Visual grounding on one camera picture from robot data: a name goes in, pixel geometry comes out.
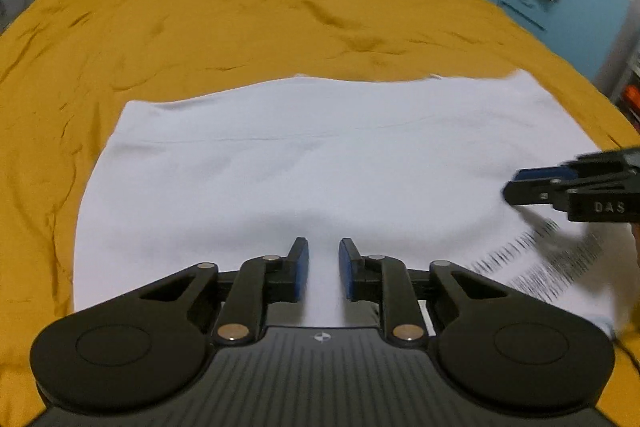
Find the white printed t-shirt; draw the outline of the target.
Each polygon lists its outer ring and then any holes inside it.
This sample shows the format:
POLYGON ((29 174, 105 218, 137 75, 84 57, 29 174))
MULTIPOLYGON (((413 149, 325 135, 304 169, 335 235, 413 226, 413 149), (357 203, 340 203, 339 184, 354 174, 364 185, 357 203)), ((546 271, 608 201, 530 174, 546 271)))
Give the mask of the white printed t-shirt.
POLYGON ((337 247, 410 268, 446 259, 608 326, 637 294, 621 225, 580 225, 501 196, 513 173, 593 144, 528 72, 373 83, 310 77, 128 102, 82 198, 74 303, 86 309, 200 261, 238 269, 309 243, 299 306, 277 322, 370 320, 346 303, 337 247))

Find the shelf with colourful items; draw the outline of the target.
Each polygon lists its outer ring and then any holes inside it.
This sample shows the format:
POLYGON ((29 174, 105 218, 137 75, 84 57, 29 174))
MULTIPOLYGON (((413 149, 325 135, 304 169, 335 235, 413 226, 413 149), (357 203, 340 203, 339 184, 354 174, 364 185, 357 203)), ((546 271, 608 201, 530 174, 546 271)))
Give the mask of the shelf with colourful items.
POLYGON ((620 94, 617 97, 616 106, 631 126, 640 131, 640 77, 639 55, 636 54, 629 62, 623 78, 620 94))

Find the mustard yellow bed cover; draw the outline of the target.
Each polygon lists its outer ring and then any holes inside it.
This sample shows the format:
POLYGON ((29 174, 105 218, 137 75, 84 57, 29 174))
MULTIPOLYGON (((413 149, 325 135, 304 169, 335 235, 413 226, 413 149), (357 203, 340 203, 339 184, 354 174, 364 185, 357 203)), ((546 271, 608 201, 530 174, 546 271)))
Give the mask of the mustard yellow bed cover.
POLYGON ((1 421, 43 408, 32 340, 72 309, 75 225, 124 105, 299 72, 399 81, 531 72, 605 150, 626 118, 485 0, 36 0, 1 37, 1 421))

